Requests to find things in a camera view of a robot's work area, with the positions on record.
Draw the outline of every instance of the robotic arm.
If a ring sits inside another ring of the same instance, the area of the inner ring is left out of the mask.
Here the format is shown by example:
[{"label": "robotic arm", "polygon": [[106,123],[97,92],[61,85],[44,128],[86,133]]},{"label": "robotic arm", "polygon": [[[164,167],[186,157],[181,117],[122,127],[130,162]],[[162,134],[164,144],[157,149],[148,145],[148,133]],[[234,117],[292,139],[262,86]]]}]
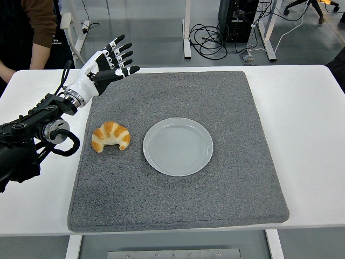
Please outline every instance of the robotic arm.
[{"label": "robotic arm", "polygon": [[[5,191],[9,181],[23,182],[40,175],[40,163],[50,152],[70,156],[78,150],[80,141],[61,116],[64,113],[75,115],[79,107],[103,94],[111,82],[140,69],[138,66],[126,67],[132,60],[125,58],[133,52],[123,53],[132,46],[131,43],[118,47],[124,38],[121,35],[97,51],[81,68],[76,81],[67,87],[63,83],[68,70],[64,70],[55,94],[47,94],[26,116],[20,115],[17,120],[0,125],[0,193]],[[70,150],[55,149],[67,138],[73,141]]]}]

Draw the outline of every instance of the brown sleeve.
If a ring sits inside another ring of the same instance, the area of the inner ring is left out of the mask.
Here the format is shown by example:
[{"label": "brown sleeve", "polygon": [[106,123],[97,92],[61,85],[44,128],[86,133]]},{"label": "brown sleeve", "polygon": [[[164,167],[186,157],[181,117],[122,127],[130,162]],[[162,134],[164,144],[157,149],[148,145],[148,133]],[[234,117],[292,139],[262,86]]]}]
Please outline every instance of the brown sleeve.
[{"label": "brown sleeve", "polygon": [[51,47],[56,32],[53,0],[22,0],[22,7],[33,28],[33,43]]}]

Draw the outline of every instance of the black computer case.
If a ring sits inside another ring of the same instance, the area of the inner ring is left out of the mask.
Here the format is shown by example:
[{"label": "black computer case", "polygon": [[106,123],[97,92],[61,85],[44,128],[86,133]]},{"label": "black computer case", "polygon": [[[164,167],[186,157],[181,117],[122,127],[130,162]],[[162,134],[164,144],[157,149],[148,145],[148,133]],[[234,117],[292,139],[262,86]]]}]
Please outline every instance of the black computer case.
[{"label": "black computer case", "polygon": [[248,42],[258,4],[259,0],[220,0],[218,20],[226,42]]}]

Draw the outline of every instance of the croissant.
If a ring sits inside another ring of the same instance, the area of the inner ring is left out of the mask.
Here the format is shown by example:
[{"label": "croissant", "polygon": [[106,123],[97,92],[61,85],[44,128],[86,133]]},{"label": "croissant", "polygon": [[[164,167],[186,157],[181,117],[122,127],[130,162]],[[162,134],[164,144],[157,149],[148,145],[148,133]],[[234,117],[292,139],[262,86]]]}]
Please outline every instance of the croissant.
[{"label": "croissant", "polygon": [[91,145],[97,153],[101,153],[105,145],[120,145],[120,150],[128,147],[130,135],[128,130],[113,121],[102,124],[100,128],[95,129],[91,137]]}]

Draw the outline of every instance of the white desk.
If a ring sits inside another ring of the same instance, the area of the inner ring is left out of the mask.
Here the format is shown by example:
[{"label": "white desk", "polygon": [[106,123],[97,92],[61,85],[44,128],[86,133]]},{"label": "white desk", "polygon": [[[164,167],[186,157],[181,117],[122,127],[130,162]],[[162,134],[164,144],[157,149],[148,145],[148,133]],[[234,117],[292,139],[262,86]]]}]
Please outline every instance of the white desk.
[{"label": "white desk", "polygon": [[[189,67],[140,73],[228,70],[247,75],[290,218],[216,230],[345,226],[345,95],[326,67]],[[46,93],[53,93],[61,72],[17,72],[0,98],[0,124],[26,114]],[[67,83],[76,74],[71,71]],[[64,116],[81,142],[89,108]],[[66,150],[70,145],[66,141],[58,147]],[[41,176],[8,184],[0,194],[0,236],[74,234],[66,222],[80,151],[69,158],[50,154],[41,164]]]}]

